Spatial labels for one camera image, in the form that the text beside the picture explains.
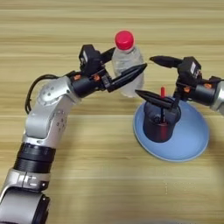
light blue dish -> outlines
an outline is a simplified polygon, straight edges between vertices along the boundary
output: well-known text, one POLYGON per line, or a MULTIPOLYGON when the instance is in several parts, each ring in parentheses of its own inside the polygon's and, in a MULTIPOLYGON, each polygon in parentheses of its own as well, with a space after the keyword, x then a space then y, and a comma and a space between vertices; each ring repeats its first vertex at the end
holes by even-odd
POLYGON ((202 114, 189 103, 181 101, 181 118, 171 139, 154 143, 144 134, 144 103, 137 109, 133 128, 138 142, 153 156, 170 162, 185 162, 197 158, 207 148, 209 128, 202 114))

red stick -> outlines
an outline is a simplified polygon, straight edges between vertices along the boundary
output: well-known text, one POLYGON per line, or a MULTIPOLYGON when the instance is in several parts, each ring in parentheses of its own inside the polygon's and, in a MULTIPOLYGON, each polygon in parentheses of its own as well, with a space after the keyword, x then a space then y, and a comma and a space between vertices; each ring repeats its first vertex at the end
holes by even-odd
POLYGON ((165 87, 161 87, 161 97, 165 98, 165 87))

plastic bottle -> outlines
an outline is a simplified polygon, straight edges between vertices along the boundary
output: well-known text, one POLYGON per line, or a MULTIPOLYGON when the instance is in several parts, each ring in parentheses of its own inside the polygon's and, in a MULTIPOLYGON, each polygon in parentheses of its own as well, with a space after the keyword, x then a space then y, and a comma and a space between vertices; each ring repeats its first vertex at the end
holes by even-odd
MULTIPOLYGON (((134 44, 134 37, 129 31, 119 31, 115 35, 116 49, 112 57, 115 76, 122 71, 144 63, 142 54, 134 44)), ((142 89, 144 85, 144 73, 137 76, 132 82, 121 88, 121 93, 128 97, 136 97, 136 89, 142 89)))

wooden table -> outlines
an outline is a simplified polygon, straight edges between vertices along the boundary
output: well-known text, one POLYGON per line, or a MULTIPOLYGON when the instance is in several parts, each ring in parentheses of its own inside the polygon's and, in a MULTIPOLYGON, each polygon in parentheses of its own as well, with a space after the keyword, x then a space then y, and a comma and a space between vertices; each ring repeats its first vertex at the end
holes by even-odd
MULTIPOLYGON (((83 44, 107 50, 122 29, 134 32, 145 61, 193 55, 206 78, 224 77, 223 25, 223 0, 1 0, 0 185, 20 146, 35 78, 79 69, 83 44)), ((144 88, 159 92, 164 85, 171 95, 176 78, 175 69, 149 63, 144 88)), ((100 92, 73 108, 46 192, 48 223, 224 223, 223 117, 193 104, 208 122, 210 143, 199 158, 173 164, 135 139, 132 119, 141 102, 100 92)))

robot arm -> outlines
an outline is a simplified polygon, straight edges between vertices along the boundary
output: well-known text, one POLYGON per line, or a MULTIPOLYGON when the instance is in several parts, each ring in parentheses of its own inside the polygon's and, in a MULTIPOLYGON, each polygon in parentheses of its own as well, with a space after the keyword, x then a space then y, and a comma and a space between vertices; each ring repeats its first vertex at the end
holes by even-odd
POLYGON ((176 59, 168 56, 155 56, 150 60, 162 67, 176 67, 178 79, 173 94, 175 106, 182 101, 194 101, 209 106, 224 116, 224 80, 212 76, 202 79, 201 65, 194 57, 176 59))
POLYGON ((95 91, 112 92, 122 87, 147 66, 133 66, 112 79, 105 63, 111 60, 113 51, 114 48, 100 53, 92 45, 84 45, 80 51, 80 72, 60 78, 55 76, 46 83, 38 93, 33 109, 31 94, 28 94, 25 105, 28 117, 22 144, 0 194, 0 223, 46 223, 50 199, 42 192, 49 185, 56 148, 72 106, 95 91))

